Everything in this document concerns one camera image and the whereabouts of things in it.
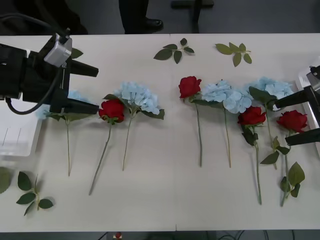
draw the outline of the leaf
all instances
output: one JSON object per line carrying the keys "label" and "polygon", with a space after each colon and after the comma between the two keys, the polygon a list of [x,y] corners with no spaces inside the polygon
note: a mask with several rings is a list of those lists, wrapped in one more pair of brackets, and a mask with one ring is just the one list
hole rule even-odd
{"label": "leaf", "polygon": [[148,112],[148,111],[141,111],[144,115],[153,118],[153,119],[165,119],[165,110],[164,109],[160,109],[160,113],[158,115],[153,114],[152,112]]}
{"label": "leaf", "polygon": [[182,38],[181,41],[180,41],[180,44],[181,44],[182,46],[185,46],[185,45],[187,44],[187,39]]}
{"label": "leaf", "polygon": [[36,198],[36,194],[34,194],[33,192],[28,192],[26,194],[23,194],[16,203],[21,205],[29,204],[33,200],[35,200],[35,198]]}
{"label": "leaf", "polygon": [[276,96],[270,95],[268,92],[259,90],[258,88],[255,88],[253,86],[249,87],[249,93],[253,97],[254,100],[257,100],[263,104],[267,104],[271,100],[277,99]]}
{"label": "leaf", "polygon": [[41,199],[38,205],[40,208],[42,209],[49,209],[52,208],[54,206],[54,204],[52,203],[52,201],[50,201],[49,199]]}
{"label": "leaf", "polygon": [[178,49],[177,45],[175,45],[175,44],[169,44],[167,46],[164,46],[163,48],[164,49],[172,49],[172,50],[177,50]]}
{"label": "leaf", "polygon": [[233,53],[230,47],[228,47],[227,45],[218,43],[215,45],[215,47],[220,53],[224,55],[231,55]]}
{"label": "leaf", "polygon": [[11,174],[8,168],[0,167],[0,194],[4,193],[10,186]]}
{"label": "leaf", "polygon": [[18,175],[18,187],[22,191],[29,191],[32,188],[31,181],[28,175],[25,174],[23,171],[20,171]]}
{"label": "leaf", "polygon": [[234,67],[238,66],[241,63],[241,59],[242,59],[241,53],[237,52],[232,59]]}
{"label": "leaf", "polygon": [[287,189],[286,189],[286,186],[287,186],[287,177],[284,176],[280,182],[280,188],[283,192],[288,193],[291,190],[290,184],[288,184]]}
{"label": "leaf", "polygon": [[165,48],[160,50],[155,56],[154,59],[156,60],[167,60],[169,58],[171,58],[172,56],[172,50],[169,48]]}
{"label": "leaf", "polygon": [[252,64],[252,59],[251,59],[251,57],[250,57],[250,55],[248,53],[245,53],[243,55],[243,59],[247,64]]}
{"label": "leaf", "polygon": [[272,141],[272,149],[275,150],[280,146],[280,142],[278,141],[278,136],[276,136]]}
{"label": "leaf", "polygon": [[294,197],[294,198],[298,197],[299,189],[300,189],[300,183],[297,183],[294,186],[294,189],[290,192],[291,196]]}
{"label": "leaf", "polygon": [[176,64],[178,64],[181,60],[182,52],[181,51],[175,51],[173,54],[173,58]]}
{"label": "leaf", "polygon": [[198,104],[201,106],[209,106],[209,107],[215,108],[215,109],[223,108],[222,102],[218,102],[218,101],[206,101],[206,100],[200,100],[200,99],[193,99],[191,101],[191,103]]}
{"label": "leaf", "polygon": [[186,52],[188,52],[188,53],[191,53],[191,54],[194,54],[194,53],[195,53],[195,51],[194,51],[192,48],[190,48],[190,47],[185,47],[183,50],[186,51]]}
{"label": "leaf", "polygon": [[27,213],[29,212],[30,208],[32,207],[32,205],[33,205],[34,203],[35,203],[35,202],[33,201],[33,202],[26,208],[23,216],[27,215]]}
{"label": "leaf", "polygon": [[280,151],[283,155],[287,155],[290,152],[290,149],[284,146],[277,146],[276,149]]}
{"label": "leaf", "polygon": [[300,184],[306,178],[304,171],[297,162],[295,162],[290,168],[288,177],[292,186]]}
{"label": "leaf", "polygon": [[77,59],[79,58],[80,56],[82,56],[84,53],[82,51],[80,51],[79,49],[76,49],[76,48],[72,48],[72,51],[71,51],[71,58],[72,59]]}
{"label": "leaf", "polygon": [[237,47],[236,45],[234,45],[233,43],[229,42],[229,47],[230,47],[230,50],[234,53],[238,53],[240,52],[240,48]]}
{"label": "leaf", "polygon": [[247,50],[246,46],[245,46],[243,43],[240,44],[239,49],[240,49],[242,52],[244,52],[245,50]]}
{"label": "leaf", "polygon": [[267,156],[262,162],[260,162],[260,164],[274,164],[277,162],[279,155],[279,152],[275,151]]}
{"label": "leaf", "polygon": [[77,121],[77,120],[81,120],[81,119],[85,119],[88,118],[90,116],[92,116],[92,114],[85,114],[85,113],[64,113],[64,116],[67,120],[69,120],[70,122],[73,121]]}

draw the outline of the white table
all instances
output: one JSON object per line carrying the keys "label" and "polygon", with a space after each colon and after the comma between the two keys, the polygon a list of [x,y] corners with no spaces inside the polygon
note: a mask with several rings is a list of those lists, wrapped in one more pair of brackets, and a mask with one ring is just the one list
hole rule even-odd
{"label": "white table", "polygon": [[[154,55],[182,38],[196,52],[184,55],[178,65]],[[0,37],[0,42],[38,51],[45,36]],[[260,166],[262,206],[258,204],[254,150],[245,142],[235,115],[228,116],[232,168],[229,168],[223,114],[200,108],[203,167],[198,167],[199,143],[196,112],[179,99],[178,84],[187,76],[201,85],[228,80],[242,86],[262,76],[295,81],[301,69],[319,55],[320,34],[197,34],[74,36],[73,46],[84,52],[78,60],[99,68],[97,78],[73,75],[77,89],[100,103],[123,81],[145,83],[158,94],[165,120],[143,115],[132,123],[127,166],[121,164],[128,121],[113,131],[108,154],[92,196],[88,191],[108,135],[99,119],[71,126],[71,176],[67,174],[66,130],[63,122],[45,121],[35,156],[0,160],[17,170],[11,187],[0,194],[1,232],[67,231],[174,231],[238,229],[318,229],[320,226],[320,161],[314,144],[295,146],[289,164],[298,161],[306,179],[298,198],[283,208],[278,187],[284,174]],[[251,65],[234,68],[232,57],[218,53],[214,44],[244,43],[252,51]],[[282,144],[284,133],[273,124],[273,135]],[[260,128],[260,158],[269,151],[268,129]],[[18,171],[39,173],[41,196],[53,197],[49,211],[23,217],[25,207],[16,204],[22,194]]]}

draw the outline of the rose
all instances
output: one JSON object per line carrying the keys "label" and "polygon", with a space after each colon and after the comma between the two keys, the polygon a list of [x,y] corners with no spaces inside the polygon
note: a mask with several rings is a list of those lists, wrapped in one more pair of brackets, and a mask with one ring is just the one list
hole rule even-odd
{"label": "rose", "polygon": [[121,123],[124,119],[125,106],[119,99],[111,99],[104,101],[101,104],[102,109],[99,109],[99,116],[105,120],[105,116],[108,118],[118,118],[115,122]]}
{"label": "rose", "polygon": [[302,114],[297,110],[293,110],[282,113],[282,116],[276,122],[288,130],[295,131],[296,133],[303,133],[304,131],[302,128],[307,126],[307,120],[307,114]]}
{"label": "rose", "polygon": [[266,113],[262,113],[261,107],[251,106],[244,113],[238,116],[238,124],[241,125],[258,125],[266,120]]}
{"label": "rose", "polygon": [[191,97],[196,93],[201,91],[200,88],[201,79],[198,79],[195,76],[184,77],[180,81],[179,89],[181,99]]}

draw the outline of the white container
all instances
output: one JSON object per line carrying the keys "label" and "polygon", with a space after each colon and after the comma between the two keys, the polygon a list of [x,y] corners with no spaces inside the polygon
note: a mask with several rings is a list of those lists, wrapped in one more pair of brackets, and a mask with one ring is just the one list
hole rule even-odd
{"label": "white container", "polygon": [[[35,103],[12,99],[12,105],[19,111],[26,111]],[[35,113],[17,115],[5,101],[0,101],[0,116],[0,155],[26,157],[34,153],[42,123]]]}

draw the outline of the light blue flower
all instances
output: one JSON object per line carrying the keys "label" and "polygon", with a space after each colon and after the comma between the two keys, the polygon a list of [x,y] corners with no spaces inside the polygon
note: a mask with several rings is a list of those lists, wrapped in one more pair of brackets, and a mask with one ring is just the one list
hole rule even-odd
{"label": "light blue flower", "polygon": [[158,108],[158,96],[153,94],[148,88],[136,82],[123,82],[121,89],[115,90],[113,94],[128,101],[131,106],[139,106],[142,111],[155,115],[160,113]]}
{"label": "light blue flower", "polygon": [[[68,94],[68,98],[79,100],[86,103],[91,103],[86,97],[83,97],[78,91],[70,91]],[[38,110],[35,112],[35,115],[38,119],[44,120],[50,114],[50,105],[43,104]]]}
{"label": "light blue flower", "polygon": [[208,84],[201,94],[207,102],[223,102],[223,107],[233,114],[243,113],[252,103],[252,97],[247,91],[232,88],[225,80],[218,84]]}
{"label": "light blue flower", "polygon": [[291,84],[288,82],[276,81],[265,76],[257,81],[247,84],[246,88],[249,89],[250,86],[262,91],[266,91],[269,94],[276,96],[277,99],[282,99],[294,93],[290,88]]}

